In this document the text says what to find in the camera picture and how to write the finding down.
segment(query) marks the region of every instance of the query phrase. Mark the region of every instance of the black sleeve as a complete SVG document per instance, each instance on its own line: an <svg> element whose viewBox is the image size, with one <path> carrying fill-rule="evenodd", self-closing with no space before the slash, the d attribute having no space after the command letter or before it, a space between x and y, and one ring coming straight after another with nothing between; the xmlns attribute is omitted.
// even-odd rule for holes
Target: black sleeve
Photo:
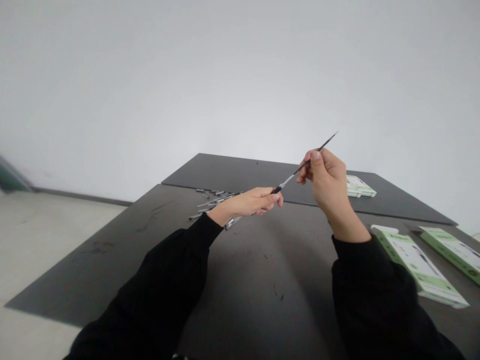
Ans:
<svg viewBox="0 0 480 360"><path fill-rule="evenodd" d="M333 300L350 359L464 359L418 303L414 279L376 240L336 240Z"/></svg>
<svg viewBox="0 0 480 360"><path fill-rule="evenodd" d="M107 310L78 334L66 359L171 359L222 229L203 214L150 250Z"/></svg>

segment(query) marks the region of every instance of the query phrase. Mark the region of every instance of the baseboard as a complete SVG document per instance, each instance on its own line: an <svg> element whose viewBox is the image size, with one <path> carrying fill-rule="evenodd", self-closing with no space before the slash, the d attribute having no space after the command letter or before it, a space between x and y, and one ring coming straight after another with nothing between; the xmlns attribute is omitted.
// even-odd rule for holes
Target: baseboard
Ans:
<svg viewBox="0 0 480 360"><path fill-rule="evenodd" d="M131 202L131 201L115 200L115 199L110 199L110 198L107 198L107 197L83 195L83 194L79 194L79 193L75 193L75 192L52 190L52 189L47 189L47 188L43 188L43 187L35 187L35 186L32 186L31 188L37 193L47 193L47 194L53 194L53 195L60 195L60 196L68 197L68 198L96 201L96 202L99 202L99 203L120 205L120 206L125 206L125 207L129 207L130 205L133 204L133 202Z"/></svg>

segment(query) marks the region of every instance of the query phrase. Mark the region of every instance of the table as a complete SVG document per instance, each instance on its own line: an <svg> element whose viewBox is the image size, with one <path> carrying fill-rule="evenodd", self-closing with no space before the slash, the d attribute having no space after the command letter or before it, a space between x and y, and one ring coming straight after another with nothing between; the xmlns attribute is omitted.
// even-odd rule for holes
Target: table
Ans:
<svg viewBox="0 0 480 360"><path fill-rule="evenodd" d="M178 228L205 198L192 189L157 185L6 305L84 326L107 307L145 254ZM366 225L402 234L428 222L360 214ZM460 230L439 225L479 251ZM335 319L331 267L337 258L325 215L286 203L242 218L210 248L203 295L184 329L179 352L199 359L307 357L346 359ZM419 238L414 241L470 303L453 309L420 299L439 330L467 359L480 355L480 288Z"/></svg>
<svg viewBox="0 0 480 360"><path fill-rule="evenodd" d="M163 180L162 184L236 193L255 187L277 187L297 167L296 164L199 153ZM377 191L375 197L350 197L350 203L357 213L457 225L377 174L362 171L348 173L358 176ZM295 179L288 183L282 194L287 202L317 206L310 186L301 186Z"/></svg>

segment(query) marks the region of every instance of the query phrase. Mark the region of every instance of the box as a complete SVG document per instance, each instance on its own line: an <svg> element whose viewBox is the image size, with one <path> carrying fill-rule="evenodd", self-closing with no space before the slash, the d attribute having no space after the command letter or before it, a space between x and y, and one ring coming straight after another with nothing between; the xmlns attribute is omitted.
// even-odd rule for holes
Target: box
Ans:
<svg viewBox="0 0 480 360"><path fill-rule="evenodd" d="M372 232L386 250L391 260L402 265L415 280L418 295L456 309L469 303L442 275L420 247L407 235L399 235L397 229L372 225Z"/></svg>
<svg viewBox="0 0 480 360"><path fill-rule="evenodd" d="M373 190L370 186L368 186L366 183L364 183L358 176L354 175L347 175L346 180L354 186L361 195L364 196L369 196L369 197L374 197L377 195L377 192Z"/></svg>
<svg viewBox="0 0 480 360"><path fill-rule="evenodd" d="M420 237L480 286L480 254L445 230L419 226Z"/></svg>
<svg viewBox="0 0 480 360"><path fill-rule="evenodd" d="M362 193L360 193L360 191L357 190L357 187L352 185L348 179L346 180L346 187L348 190L348 196L354 198L359 198L362 196Z"/></svg>

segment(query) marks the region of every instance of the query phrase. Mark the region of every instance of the white wall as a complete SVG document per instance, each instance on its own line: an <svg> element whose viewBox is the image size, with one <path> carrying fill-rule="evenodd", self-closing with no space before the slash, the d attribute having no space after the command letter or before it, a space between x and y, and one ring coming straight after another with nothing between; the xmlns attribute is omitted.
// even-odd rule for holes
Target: white wall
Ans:
<svg viewBox="0 0 480 360"><path fill-rule="evenodd" d="M476 0L3 1L0 154L133 201L196 153L297 163L340 130L351 170L480 232L479 19Z"/></svg>

